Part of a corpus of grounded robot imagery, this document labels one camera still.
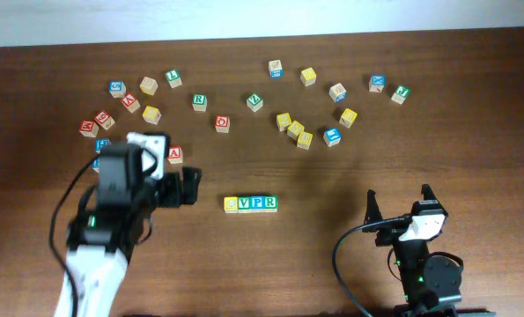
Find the yellow C block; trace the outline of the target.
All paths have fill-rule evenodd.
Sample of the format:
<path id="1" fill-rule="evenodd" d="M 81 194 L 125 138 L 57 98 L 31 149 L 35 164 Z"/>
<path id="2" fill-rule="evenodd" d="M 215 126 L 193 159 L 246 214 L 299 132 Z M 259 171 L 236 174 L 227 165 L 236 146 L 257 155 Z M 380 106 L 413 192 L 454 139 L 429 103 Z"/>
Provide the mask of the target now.
<path id="1" fill-rule="evenodd" d="M 227 196 L 224 198 L 224 211 L 225 213 L 238 213 L 238 197 Z"/>

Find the green V block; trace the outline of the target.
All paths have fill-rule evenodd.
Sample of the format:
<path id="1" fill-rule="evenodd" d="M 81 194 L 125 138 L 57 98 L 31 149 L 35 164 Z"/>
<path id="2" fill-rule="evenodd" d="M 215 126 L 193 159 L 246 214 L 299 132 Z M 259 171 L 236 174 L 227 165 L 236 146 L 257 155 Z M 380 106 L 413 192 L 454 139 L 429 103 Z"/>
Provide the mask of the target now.
<path id="1" fill-rule="evenodd" d="M 238 197 L 238 212 L 239 213 L 250 213 L 251 212 L 251 199 L 249 196 Z"/>

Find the blue P block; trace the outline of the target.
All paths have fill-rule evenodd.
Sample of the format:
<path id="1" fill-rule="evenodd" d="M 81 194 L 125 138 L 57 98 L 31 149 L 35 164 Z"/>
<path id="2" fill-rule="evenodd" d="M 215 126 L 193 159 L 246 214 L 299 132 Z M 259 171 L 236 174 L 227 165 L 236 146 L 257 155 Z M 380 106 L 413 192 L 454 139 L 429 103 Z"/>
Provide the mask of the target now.
<path id="1" fill-rule="evenodd" d="M 264 196 L 251 196 L 250 197 L 250 211 L 251 212 L 264 212 L 265 211 L 265 197 Z"/>

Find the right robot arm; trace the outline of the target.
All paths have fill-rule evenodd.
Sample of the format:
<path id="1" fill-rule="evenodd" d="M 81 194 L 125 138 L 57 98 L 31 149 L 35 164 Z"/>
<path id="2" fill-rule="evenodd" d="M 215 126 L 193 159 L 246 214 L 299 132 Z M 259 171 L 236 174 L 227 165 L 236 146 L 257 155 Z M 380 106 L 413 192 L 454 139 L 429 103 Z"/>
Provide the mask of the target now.
<path id="1" fill-rule="evenodd" d="M 375 192 L 368 190 L 364 231 L 376 234 L 376 246 L 393 249 L 406 297 L 406 303 L 395 308 L 396 316 L 455 316 L 454 305 L 461 302 L 463 260 L 429 251 L 428 243 L 440 236 L 448 213 L 429 185 L 421 187 L 421 195 L 409 213 L 385 219 Z"/>

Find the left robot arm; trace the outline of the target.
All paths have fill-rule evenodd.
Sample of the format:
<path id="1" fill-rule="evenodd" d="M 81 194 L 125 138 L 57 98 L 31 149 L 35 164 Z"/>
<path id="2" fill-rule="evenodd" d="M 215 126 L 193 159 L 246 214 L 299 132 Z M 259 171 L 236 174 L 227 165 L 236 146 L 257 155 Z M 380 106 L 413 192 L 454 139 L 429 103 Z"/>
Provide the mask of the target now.
<path id="1" fill-rule="evenodd" d="M 67 254 L 56 258 L 64 279 L 55 315 L 109 315 L 135 246 L 151 236 L 152 212 L 196 203 L 202 171 L 165 172 L 170 143 L 164 133 L 129 132 L 91 159 L 99 181 L 80 198 Z"/>

